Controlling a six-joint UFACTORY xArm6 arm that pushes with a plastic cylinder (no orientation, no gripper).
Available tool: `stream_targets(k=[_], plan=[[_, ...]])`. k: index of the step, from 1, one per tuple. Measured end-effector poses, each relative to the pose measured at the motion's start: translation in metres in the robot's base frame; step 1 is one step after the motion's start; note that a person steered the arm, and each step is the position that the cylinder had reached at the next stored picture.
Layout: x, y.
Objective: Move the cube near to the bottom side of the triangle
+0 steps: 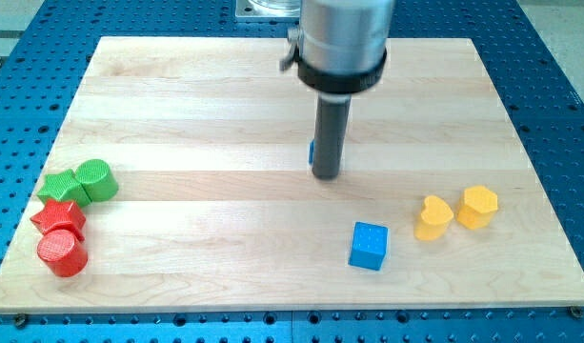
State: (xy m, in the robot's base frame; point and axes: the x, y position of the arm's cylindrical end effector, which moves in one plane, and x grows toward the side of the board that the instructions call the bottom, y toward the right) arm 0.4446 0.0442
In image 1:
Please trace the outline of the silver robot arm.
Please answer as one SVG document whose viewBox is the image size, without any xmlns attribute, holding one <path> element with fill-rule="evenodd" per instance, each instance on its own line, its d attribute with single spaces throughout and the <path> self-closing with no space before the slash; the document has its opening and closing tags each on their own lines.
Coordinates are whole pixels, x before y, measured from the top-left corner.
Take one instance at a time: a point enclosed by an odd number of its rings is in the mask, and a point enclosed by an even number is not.
<svg viewBox="0 0 584 343">
<path fill-rule="evenodd" d="M 297 66 L 307 86 L 330 94 L 353 94 L 374 86 L 387 59 L 393 0 L 302 0 L 299 25 L 279 69 Z"/>
</svg>

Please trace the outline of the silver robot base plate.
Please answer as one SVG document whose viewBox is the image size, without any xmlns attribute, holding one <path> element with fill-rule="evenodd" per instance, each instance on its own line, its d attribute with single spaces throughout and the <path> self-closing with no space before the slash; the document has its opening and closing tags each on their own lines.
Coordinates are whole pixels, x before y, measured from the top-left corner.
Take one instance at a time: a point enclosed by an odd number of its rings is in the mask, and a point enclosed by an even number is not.
<svg viewBox="0 0 584 343">
<path fill-rule="evenodd" d="M 300 8 L 300 0 L 236 0 L 234 14 L 248 22 L 295 20 Z"/>
</svg>

